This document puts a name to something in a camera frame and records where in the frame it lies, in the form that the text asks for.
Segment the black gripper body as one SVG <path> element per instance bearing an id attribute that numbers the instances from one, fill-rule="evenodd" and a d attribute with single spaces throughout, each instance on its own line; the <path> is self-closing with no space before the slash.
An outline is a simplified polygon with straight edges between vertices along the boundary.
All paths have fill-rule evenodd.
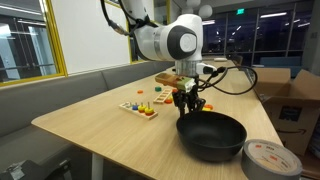
<path id="1" fill-rule="evenodd" d="M 190 92 L 178 90 L 177 93 L 172 93 L 174 105 L 179 109 L 181 103 L 185 103 L 185 108 L 190 111 L 192 103 L 197 103 L 197 111 L 200 111 L 204 107 L 204 100 L 198 96 L 196 89 L 192 89 Z"/>

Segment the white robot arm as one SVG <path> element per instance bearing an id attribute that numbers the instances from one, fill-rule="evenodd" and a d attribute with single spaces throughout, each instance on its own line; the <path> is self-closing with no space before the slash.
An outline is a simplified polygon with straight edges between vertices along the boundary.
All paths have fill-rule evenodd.
<path id="1" fill-rule="evenodd" d="M 190 112 L 200 111 L 205 104 L 197 93 L 198 77 L 204 68 L 202 19 L 198 15 L 183 14 L 169 25 L 156 25 L 150 20 L 142 0 L 119 0 L 131 28 L 126 31 L 109 18 L 105 1 L 99 1 L 107 24 L 117 33 L 132 37 L 140 57 L 144 60 L 174 61 L 177 75 L 193 78 L 191 87 L 179 89 L 173 95 L 180 115 L 185 114 L 185 107 Z"/>

